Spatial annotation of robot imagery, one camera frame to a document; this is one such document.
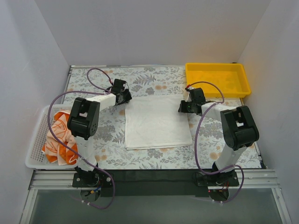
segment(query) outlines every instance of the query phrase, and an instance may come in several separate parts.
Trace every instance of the white towel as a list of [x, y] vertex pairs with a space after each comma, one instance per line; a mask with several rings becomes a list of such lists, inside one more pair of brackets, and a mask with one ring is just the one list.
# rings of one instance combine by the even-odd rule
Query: white towel
[[126, 149], [188, 146], [187, 114], [179, 113], [182, 95], [135, 97], [126, 105]]

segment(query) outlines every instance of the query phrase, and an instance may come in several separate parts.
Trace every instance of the floral tablecloth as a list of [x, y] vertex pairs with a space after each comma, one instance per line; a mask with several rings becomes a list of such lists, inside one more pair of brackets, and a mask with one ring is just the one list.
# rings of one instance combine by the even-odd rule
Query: floral tablecloth
[[[149, 95], [184, 94], [186, 86], [184, 67], [121, 67], [103, 68], [109, 76], [126, 80], [132, 97]], [[99, 91], [86, 78], [88, 69], [74, 68], [67, 87], [68, 91]], [[101, 72], [94, 70], [91, 80], [107, 88], [109, 82]], [[91, 97], [87, 94], [70, 93], [64, 104], [72, 104], [76, 97]], [[238, 98], [225, 100], [229, 106], [239, 106]], [[195, 138], [200, 116], [188, 114], [192, 138]], [[224, 147], [221, 122], [205, 118], [198, 141], [198, 158], [202, 168], [211, 168]], [[187, 169], [197, 168], [193, 146], [150, 149], [125, 149], [125, 105], [115, 106], [100, 112], [99, 127], [94, 136], [94, 148], [99, 167], [103, 169]], [[260, 168], [254, 146], [248, 148], [238, 163], [243, 168]]]

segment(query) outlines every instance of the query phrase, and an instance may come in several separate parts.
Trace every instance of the orange cloth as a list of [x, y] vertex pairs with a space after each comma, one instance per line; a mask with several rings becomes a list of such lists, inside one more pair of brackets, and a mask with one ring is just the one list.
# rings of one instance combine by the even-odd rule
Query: orange cloth
[[[52, 125], [54, 134], [68, 147], [78, 152], [76, 140], [72, 136], [71, 131], [67, 128], [67, 121], [70, 117], [70, 111], [59, 111], [54, 115], [55, 123]], [[47, 133], [46, 143], [44, 144], [42, 151], [47, 156], [50, 163], [58, 161], [59, 165], [73, 165], [76, 164], [78, 156], [71, 150], [67, 149], [63, 145], [59, 144], [51, 134]]]

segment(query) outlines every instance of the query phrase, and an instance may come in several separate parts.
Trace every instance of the yellow plastic tray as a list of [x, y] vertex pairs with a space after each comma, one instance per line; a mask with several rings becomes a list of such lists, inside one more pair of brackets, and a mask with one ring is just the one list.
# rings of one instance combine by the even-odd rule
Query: yellow plastic tray
[[[187, 84], [208, 81], [220, 88], [224, 97], [243, 98], [251, 93], [242, 64], [225, 63], [187, 63]], [[206, 97], [220, 97], [220, 93], [209, 84], [196, 84], [202, 88]]]

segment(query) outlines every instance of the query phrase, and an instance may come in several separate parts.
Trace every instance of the white back wall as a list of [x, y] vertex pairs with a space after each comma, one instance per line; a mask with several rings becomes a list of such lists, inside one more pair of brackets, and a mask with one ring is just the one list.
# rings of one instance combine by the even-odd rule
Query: white back wall
[[274, 168], [293, 223], [299, 223], [299, 2], [272, 0], [239, 62], [252, 94], [245, 99]]
[[34, 0], [0, 1], [0, 223], [19, 223], [32, 169], [25, 157], [40, 110], [69, 66]]
[[68, 64], [238, 60], [270, 0], [36, 0]]

